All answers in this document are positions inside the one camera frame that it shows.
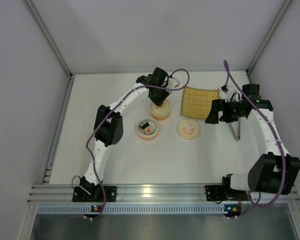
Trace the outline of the lid with orange knob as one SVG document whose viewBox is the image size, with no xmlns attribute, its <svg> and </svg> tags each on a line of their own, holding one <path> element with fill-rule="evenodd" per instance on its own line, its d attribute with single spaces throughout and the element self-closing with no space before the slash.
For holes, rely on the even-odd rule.
<svg viewBox="0 0 300 240">
<path fill-rule="evenodd" d="M 168 100 L 165 100 L 161 106 L 155 105 L 153 102 L 150 103 L 150 111 L 164 113 L 166 111 L 171 111 L 171 104 Z"/>
</svg>

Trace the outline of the orange bowl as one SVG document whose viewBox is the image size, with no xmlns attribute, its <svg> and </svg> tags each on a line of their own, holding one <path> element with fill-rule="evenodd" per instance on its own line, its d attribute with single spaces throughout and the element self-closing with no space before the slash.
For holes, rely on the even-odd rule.
<svg viewBox="0 0 300 240">
<path fill-rule="evenodd" d="M 168 110 L 166 112 L 155 112 L 155 111 L 150 111 L 150 115 L 152 116 L 152 118 L 154 118 L 157 121 L 164 121 L 166 120 L 171 114 L 171 111 Z"/>
</svg>

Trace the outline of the metal tongs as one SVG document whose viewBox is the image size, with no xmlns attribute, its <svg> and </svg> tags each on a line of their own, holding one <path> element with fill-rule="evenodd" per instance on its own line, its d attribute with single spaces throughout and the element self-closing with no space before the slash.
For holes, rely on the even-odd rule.
<svg viewBox="0 0 300 240">
<path fill-rule="evenodd" d="M 229 130 L 236 142 L 241 139 L 241 119 L 239 118 L 236 122 L 236 126 L 234 127 L 235 122 L 228 123 Z"/>
</svg>

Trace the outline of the sushi roll dark centre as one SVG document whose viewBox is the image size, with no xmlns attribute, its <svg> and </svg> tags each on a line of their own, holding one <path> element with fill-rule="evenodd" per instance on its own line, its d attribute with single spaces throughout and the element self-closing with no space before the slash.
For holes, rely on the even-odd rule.
<svg viewBox="0 0 300 240">
<path fill-rule="evenodd" d="M 144 122 L 142 122 L 140 125 L 139 125 L 139 127 L 141 128 L 141 129 L 146 129 L 146 128 L 149 128 L 150 127 L 150 124 L 149 124 L 149 122 L 148 121 L 144 121 Z"/>
</svg>

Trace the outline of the sushi roll orange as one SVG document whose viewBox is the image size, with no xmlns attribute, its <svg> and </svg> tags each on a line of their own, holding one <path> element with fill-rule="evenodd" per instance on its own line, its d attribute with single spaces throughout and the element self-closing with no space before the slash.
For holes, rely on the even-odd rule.
<svg viewBox="0 0 300 240">
<path fill-rule="evenodd" d="M 151 127 L 148 127 L 146 129 L 144 129 L 144 133 L 149 136 L 149 135 L 152 135 L 155 131 L 151 128 Z"/>
</svg>

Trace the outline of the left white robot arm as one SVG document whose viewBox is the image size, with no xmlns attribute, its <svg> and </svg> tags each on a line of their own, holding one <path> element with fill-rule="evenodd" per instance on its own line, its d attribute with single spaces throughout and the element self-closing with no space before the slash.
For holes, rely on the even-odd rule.
<svg viewBox="0 0 300 240">
<path fill-rule="evenodd" d="M 104 191 L 102 183 L 111 146 L 116 145 L 124 135 L 124 115 L 142 98 L 150 98 L 157 106 L 171 94 L 172 76 L 156 67 L 153 73 L 137 78 L 132 88 L 110 105 L 100 105 L 97 109 L 93 133 L 86 148 L 91 154 L 91 162 L 86 173 L 74 188 L 73 202 L 100 202 Z"/>
</svg>

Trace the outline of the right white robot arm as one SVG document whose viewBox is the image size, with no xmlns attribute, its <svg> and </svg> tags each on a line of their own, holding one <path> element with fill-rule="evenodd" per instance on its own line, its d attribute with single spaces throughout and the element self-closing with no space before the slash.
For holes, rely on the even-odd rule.
<svg viewBox="0 0 300 240">
<path fill-rule="evenodd" d="M 299 173 L 300 159 L 291 156 L 285 148 L 276 128 L 271 102 L 262 99 L 258 84 L 243 85 L 243 94 L 233 85 L 224 85 L 221 89 L 225 98 L 212 101 L 205 123 L 230 124 L 246 118 L 260 154 L 249 172 L 229 173 L 222 180 L 234 191 L 288 195 Z"/>
</svg>

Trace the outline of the pink bowl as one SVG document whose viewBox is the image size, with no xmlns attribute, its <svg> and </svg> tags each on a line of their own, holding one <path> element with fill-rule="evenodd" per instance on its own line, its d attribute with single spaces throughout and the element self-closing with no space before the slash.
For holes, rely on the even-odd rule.
<svg viewBox="0 0 300 240">
<path fill-rule="evenodd" d="M 157 137 L 160 127 L 158 122 L 152 117 L 142 118 L 137 126 L 136 132 L 143 140 L 150 141 Z"/>
</svg>

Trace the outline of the bamboo sushi mat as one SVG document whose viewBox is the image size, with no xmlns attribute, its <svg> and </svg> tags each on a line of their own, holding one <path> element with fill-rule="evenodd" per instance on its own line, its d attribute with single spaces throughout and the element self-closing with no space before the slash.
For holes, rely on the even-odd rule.
<svg viewBox="0 0 300 240">
<path fill-rule="evenodd" d="M 219 89 L 186 87 L 182 93 L 180 114 L 192 119 L 205 120 L 211 111 L 212 101 L 219 97 Z"/>
</svg>

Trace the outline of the lid with pink knob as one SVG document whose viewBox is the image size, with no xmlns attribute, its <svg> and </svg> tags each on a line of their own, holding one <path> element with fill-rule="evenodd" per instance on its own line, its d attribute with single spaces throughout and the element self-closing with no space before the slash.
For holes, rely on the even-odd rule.
<svg viewBox="0 0 300 240">
<path fill-rule="evenodd" d="M 194 140 L 201 132 L 199 124 L 192 119 L 184 119 L 178 123 L 177 133 L 185 140 Z"/>
</svg>

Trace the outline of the right aluminium frame post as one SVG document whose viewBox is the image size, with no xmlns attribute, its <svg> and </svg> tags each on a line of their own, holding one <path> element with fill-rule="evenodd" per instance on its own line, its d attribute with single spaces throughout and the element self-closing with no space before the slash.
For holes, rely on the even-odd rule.
<svg viewBox="0 0 300 240">
<path fill-rule="evenodd" d="M 245 70 L 246 75 L 248 77 L 251 75 L 251 73 L 254 70 L 256 64 L 260 60 L 260 58 L 261 58 L 262 54 L 264 53 L 266 47 L 268 46 L 271 39 L 275 35 L 275 33 L 276 33 L 277 29 L 279 28 L 282 20 L 284 19 L 285 15 L 289 11 L 289 9 L 290 9 L 290 7 L 293 3 L 294 3 L 294 0 L 284 0 L 282 2 L 282 5 L 280 6 L 279 10 L 275 14 L 275 17 L 274 17 L 273 21 L 271 22 L 270 27 L 266 31 L 260 45 L 258 46 L 257 51 L 253 55 L 252 60 L 251 60 L 250 64 L 248 65 L 248 68 Z"/>
</svg>

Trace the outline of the aluminium frame post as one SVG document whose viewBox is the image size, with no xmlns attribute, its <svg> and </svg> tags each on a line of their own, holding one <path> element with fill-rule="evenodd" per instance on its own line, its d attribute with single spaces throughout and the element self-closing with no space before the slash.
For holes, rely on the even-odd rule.
<svg viewBox="0 0 300 240">
<path fill-rule="evenodd" d="M 33 17 L 33 19 L 34 19 L 35 23 L 37 24 L 37 26 L 39 27 L 41 33 L 43 34 L 43 37 L 45 38 L 45 40 L 47 41 L 47 43 L 48 43 L 49 47 L 51 48 L 53 54 L 57 58 L 57 60 L 58 60 L 59 64 L 61 65 L 63 71 L 65 72 L 67 77 L 71 79 L 73 74 L 70 71 L 66 61 L 64 60 L 57 44 L 55 43 L 52 35 L 50 34 L 45 22 L 43 21 L 39 11 L 37 10 L 35 4 L 33 3 L 32 0 L 23 0 L 22 2 L 24 3 L 25 7 L 28 9 L 29 13 Z"/>
<path fill-rule="evenodd" d="M 290 7 L 293 3 L 294 3 L 294 0 L 284 0 L 282 2 L 282 5 L 280 6 L 279 10 L 275 14 L 275 17 L 274 17 L 273 21 L 271 22 L 270 27 L 266 31 L 260 45 L 258 46 L 257 51 L 253 55 L 252 60 L 251 60 L 250 64 L 248 65 L 248 68 L 245 70 L 246 75 L 248 77 L 251 75 L 251 73 L 254 70 L 256 64 L 260 60 L 260 58 L 261 58 L 262 54 L 264 53 L 266 47 L 268 46 L 271 39 L 275 35 L 275 33 L 276 33 L 277 29 L 279 28 L 282 20 L 284 19 L 285 15 L 289 11 L 289 9 L 290 9 Z"/>
</svg>

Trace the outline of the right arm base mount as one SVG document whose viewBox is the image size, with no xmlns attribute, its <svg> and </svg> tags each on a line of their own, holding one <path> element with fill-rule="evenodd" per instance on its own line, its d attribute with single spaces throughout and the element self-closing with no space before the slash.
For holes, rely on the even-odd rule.
<svg viewBox="0 0 300 240">
<path fill-rule="evenodd" d="M 223 176 L 221 184 L 206 185 L 204 187 L 208 202 L 220 204 L 224 201 L 248 201 L 245 191 L 230 188 L 231 175 Z"/>
</svg>

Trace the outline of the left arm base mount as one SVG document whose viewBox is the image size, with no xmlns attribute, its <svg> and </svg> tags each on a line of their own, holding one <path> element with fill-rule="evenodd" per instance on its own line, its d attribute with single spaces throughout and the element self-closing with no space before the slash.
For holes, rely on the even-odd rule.
<svg viewBox="0 0 300 240">
<path fill-rule="evenodd" d="M 117 187 L 116 186 L 104 186 L 104 191 L 100 184 L 95 185 L 90 183 L 83 176 L 80 178 L 79 185 L 74 187 L 72 201 L 73 202 L 116 202 Z"/>
</svg>

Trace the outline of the left aluminium frame post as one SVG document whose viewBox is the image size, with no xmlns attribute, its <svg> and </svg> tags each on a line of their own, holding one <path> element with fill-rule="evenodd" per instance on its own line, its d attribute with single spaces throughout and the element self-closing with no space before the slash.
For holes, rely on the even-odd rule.
<svg viewBox="0 0 300 240">
<path fill-rule="evenodd" d="M 39 11 L 37 10 L 35 4 L 33 3 L 32 0 L 23 0 L 22 2 L 24 3 L 25 7 L 28 9 L 29 13 L 33 17 L 33 19 L 34 19 L 35 23 L 37 24 L 37 26 L 39 27 L 41 33 L 43 34 L 43 37 L 45 38 L 45 40 L 47 41 L 47 43 L 48 43 L 49 47 L 51 48 L 53 54 L 57 58 L 57 60 L 58 60 L 59 64 L 61 65 L 63 71 L 65 72 L 67 77 L 71 79 L 73 74 L 70 71 L 66 61 L 64 60 L 57 44 L 55 43 L 52 35 L 50 34 L 45 22 L 43 21 Z"/>
</svg>

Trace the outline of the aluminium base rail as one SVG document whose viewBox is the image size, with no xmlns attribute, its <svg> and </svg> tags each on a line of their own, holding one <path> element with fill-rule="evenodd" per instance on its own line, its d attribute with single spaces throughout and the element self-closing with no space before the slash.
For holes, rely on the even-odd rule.
<svg viewBox="0 0 300 240">
<path fill-rule="evenodd" d="M 71 203 L 74 187 L 70 184 L 41 184 L 30 189 L 29 204 Z M 196 184 L 117 184 L 111 197 L 122 204 L 201 204 L 212 191 L 202 183 Z"/>
</svg>

